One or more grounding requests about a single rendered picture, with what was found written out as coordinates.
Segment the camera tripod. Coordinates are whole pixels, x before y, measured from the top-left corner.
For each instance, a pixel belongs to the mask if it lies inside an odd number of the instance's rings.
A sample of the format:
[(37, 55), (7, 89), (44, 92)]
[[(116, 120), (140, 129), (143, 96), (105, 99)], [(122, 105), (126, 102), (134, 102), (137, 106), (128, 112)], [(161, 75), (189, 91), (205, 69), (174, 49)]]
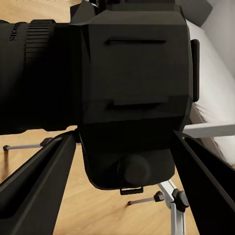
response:
[[(190, 135), (193, 138), (235, 136), (235, 119), (204, 124), (185, 125), (183, 133)], [(45, 138), (38, 144), (17, 146), (5, 145), (3, 149), (7, 151), (11, 149), (43, 148), (52, 139), (52, 137)], [(185, 211), (186, 208), (189, 207), (189, 203), (185, 191), (179, 191), (171, 179), (157, 185), (164, 194), (161, 191), (158, 191), (154, 197), (129, 201), (129, 205), (149, 201), (161, 202), (165, 200), (167, 207), (171, 210), (171, 235), (186, 235)]]

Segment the digital camera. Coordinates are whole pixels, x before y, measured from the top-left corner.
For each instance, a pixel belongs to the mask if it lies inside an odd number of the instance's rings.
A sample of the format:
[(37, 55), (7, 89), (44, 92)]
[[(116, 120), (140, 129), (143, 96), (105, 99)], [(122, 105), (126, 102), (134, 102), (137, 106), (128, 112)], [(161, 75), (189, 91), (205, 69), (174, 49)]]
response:
[(175, 0), (81, 0), (70, 23), (0, 20), (0, 135), (75, 129), (85, 172), (121, 195), (175, 174), (199, 100), (200, 42)]

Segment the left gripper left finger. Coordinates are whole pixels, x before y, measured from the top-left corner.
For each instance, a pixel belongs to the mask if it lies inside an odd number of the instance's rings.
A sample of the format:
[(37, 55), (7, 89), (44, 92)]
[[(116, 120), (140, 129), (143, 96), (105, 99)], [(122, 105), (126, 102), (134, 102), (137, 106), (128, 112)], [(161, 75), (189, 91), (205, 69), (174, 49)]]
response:
[(53, 235), (76, 145), (56, 136), (0, 184), (0, 235)]

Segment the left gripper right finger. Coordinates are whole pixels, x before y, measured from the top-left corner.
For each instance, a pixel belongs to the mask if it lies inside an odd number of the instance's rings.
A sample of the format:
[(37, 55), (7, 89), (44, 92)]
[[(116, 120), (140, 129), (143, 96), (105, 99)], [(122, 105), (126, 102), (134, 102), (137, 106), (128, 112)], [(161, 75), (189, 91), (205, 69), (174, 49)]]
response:
[(235, 169), (190, 135), (171, 131), (169, 149), (200, 235), (235, 235)]

